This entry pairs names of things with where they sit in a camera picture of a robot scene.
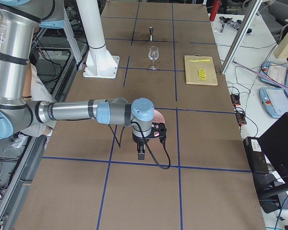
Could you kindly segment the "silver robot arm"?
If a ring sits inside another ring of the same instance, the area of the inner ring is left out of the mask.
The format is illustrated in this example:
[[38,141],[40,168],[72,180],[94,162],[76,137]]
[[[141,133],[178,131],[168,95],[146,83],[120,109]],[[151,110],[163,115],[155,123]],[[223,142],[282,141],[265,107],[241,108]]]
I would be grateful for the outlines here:
[[154,105],[146,98],[128,103],[123,98],[82,102],[29,101],[23,98],[33,31],[63,28],[61,0],[0,0],[0,139],[35,124],[55,120],[95,119],[106,125],[132,127],[138,159],[154,137]]

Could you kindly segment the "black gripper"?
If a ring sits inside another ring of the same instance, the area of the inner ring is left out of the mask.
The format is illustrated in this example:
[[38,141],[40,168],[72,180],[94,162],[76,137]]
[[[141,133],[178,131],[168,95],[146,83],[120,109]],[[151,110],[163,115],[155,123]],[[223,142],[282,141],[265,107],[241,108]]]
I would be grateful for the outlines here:
[[140,138],[135,134],[132,135],[133,141],[137,144],[138,160],[145,159],[145,147],[147,144],[146,139]]

